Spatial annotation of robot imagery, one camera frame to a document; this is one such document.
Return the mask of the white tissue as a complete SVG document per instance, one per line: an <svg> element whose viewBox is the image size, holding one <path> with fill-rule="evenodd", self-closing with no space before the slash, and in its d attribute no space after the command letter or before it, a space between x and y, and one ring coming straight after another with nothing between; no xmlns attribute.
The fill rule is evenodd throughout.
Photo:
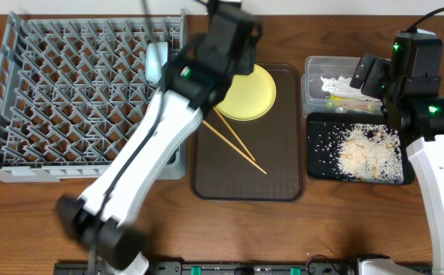
<svg viewBox="0 0 444 275"><path fill-rule="evenodd" d="M351 78L344 76L325 78L321 76L320 80L322 81L321 90L329 92L331 95L359 101L376 101L376 99L362 94L360 89L352 88L350 86Z"/></svg>

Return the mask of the green orange snack wrapper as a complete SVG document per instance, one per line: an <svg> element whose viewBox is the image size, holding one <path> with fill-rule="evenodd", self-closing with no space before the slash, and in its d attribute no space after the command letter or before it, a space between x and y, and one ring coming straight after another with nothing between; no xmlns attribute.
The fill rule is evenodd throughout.
<svg viewBox="0 0 444 275"><path fill-rule="evenodd" d="M381 111L381 104L373 101L351 100L336 95L326 98L327 109L332 109L336 113L357 112L367 114L377 114Z"/></svg>

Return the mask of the yellow round plate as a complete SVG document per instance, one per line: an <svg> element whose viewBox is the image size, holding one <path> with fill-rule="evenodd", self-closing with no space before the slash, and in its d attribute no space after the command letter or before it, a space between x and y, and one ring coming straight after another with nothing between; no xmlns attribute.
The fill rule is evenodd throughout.
<svg viewBox="0 0 444 275"><path fill-rule="evenodd" d="M276 84L270 73L255 65L249 75L235 75L225 98L216 106L224 116L251 121L265 115L275 103Z"/></svg>

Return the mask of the wooden chopstick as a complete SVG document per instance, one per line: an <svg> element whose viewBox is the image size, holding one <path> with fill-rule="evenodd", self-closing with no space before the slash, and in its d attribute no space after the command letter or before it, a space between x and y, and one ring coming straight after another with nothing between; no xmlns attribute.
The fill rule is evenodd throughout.
<svg viewBox="0 0 444 275"><path fill-rule="evenodd" d="M253 154L250 152L250 150L246 147L245 143L242 141L242 139L238 136L238 134L235 132L235 130L232 128L232 126L225 120L223 115L219 112L219 110L214 107L213 111L218 115L218 117L222 120L222 122L225 124L225 126L230 130L230 132L234 135L235 139L239 142L239 144L242 146L242 148L245 150L245 152L248 154L248 156L255 161L255 158Z"/></svg>
<svg viewBox="0 0 444 275"><path fill-rule="evenodd" d="M230 146L237 154L241 155L244 159L246 159L252 166L256 167L263 174L267 175L267 171L260 167L254 160L252 160L248 155L243 153L238 147L236 147L228 138L219 133L213 126L211 126L207 121L203 120L203 124L216 136L221 138L228 146Z"/></svg>

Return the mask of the light blue bowl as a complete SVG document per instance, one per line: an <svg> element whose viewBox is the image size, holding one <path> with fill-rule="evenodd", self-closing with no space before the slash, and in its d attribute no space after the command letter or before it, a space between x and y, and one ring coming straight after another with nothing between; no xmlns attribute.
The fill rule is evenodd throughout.
<svg viewBox="0 0 444 275"><path fill-rule="evenodd" d="M161 70L169 59L167 42L152 42L147 46L145 62L145 78L149 83L156 84L161 78Z"/></svg>

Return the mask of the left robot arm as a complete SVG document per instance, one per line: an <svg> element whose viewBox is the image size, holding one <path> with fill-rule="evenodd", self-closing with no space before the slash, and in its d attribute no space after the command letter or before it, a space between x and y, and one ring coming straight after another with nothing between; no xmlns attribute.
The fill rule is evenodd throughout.
<svg viewBox="0 0 444 275"><path fill-rule="evenodd" d="M113 274L143 274L146 237L134 229L143 202L176 149L202 124L236 75L254 70L262 36L257 17L237 5L207 1L209 29L161 67L144 117L107 170L79 196L62 195L64 231L89 251L88 274L103 260Z"/></svg>

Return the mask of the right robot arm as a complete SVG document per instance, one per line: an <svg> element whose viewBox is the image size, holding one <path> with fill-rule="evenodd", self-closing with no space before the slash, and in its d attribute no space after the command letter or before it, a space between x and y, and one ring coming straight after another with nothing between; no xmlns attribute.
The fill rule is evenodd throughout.
<svg viewBox="0 0 444 275"><path fill-rule="evenodd" d="M442 40L405 31L389 60L365 54L350 86L380 99L387 124L400 136L420 185L433 248L432 272L444 274L444 97Z"/></svg>

